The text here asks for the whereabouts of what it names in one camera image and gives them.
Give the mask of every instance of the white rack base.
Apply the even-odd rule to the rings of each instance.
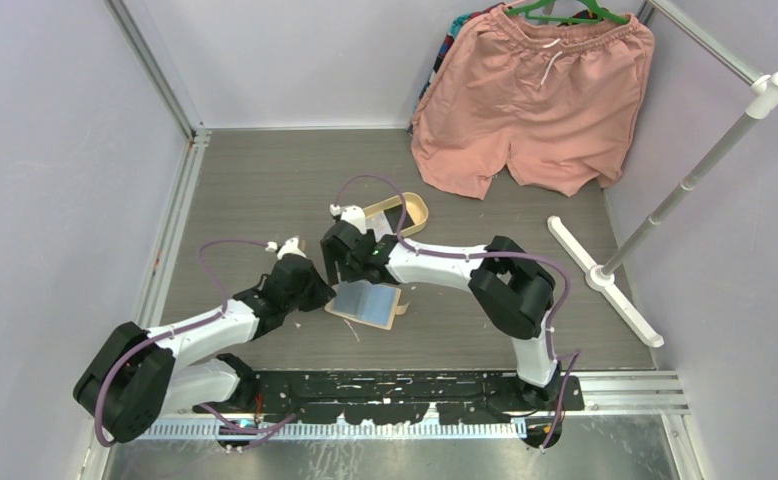
[[[642,343],[652,348],[662,347],[663,336],[654,331],[642,314],[619,290],[619,287],[616,286],[615,275],[607,276],[601,272],[602,265],[592,259],[580,242],[569,232],[569,229],[563,225],[560,217],[548,217],[548,230],[586,274],[586,283],[589,288],[604,295],[604,298],[610,302],[610,305],[624,319],[633,333],[642,340]]]

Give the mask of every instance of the clothing pile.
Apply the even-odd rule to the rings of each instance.
[[[532,25],[507,10],[451,25],[409,128],[422,178],[480,199],[505,165],[519,184],[567,196],[594,178],[613,185],[654,36],[632,14],[624,24]]]

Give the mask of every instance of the black motor joint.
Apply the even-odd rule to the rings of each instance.
[[[233,295],[233,299],[253,309],[259,319],[254,335],[257,339],[282,325],[286,315],[295,310],[310,312],[323,308],[335,296],[336,292],[321,278],[311,260],[286,254],[257,285]]]

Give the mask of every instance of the white clothes rack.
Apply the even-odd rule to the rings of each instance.
[[[758,121],[766,118],[769,112],[778,106],[778,72],[764,75],[741,57],[722,45],[706,30],[701,28],[677,5],[668,0],[647,0],[637,13],[643,24],[648,24],[655,13],[665,15],[698,45],[707,50],[716,60],[733,72],[751,87],[755,98],[745,112],[716,142],[706,155],[695,165],[689,174],[680,181],[659,206],[650,214],[636,231],[628,237],[610,259],[599,264],[592,259],[580,242],[569,232],[559,217],[548,218],[548,229],[560,245],[586,274],[586,283],[600,292],[616,309],[619,315],[649,347],[661,347],[663,337],[645,320],[641,313],[624,296],[615,283],[614,272],[630,257],[663,220],[678,206],[686,195],[695,189],[698,182],[719,163],[722,158],[748,133]]]

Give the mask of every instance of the elastic waistband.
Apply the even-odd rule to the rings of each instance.
[[[531,25],[515,22],[507,16],[506,7],[493,8],[486,14],[490,24],[510,37],[520,47],[531,50],[556,50],[563,53],[583,52],[626,37],[643,28],[632,13],[623,16],[628,23],[619,25],[611,20],[598,23],[581,23],[559,27],[556,25]],[[546,48],[552,40],[561,39],[556,48]]]

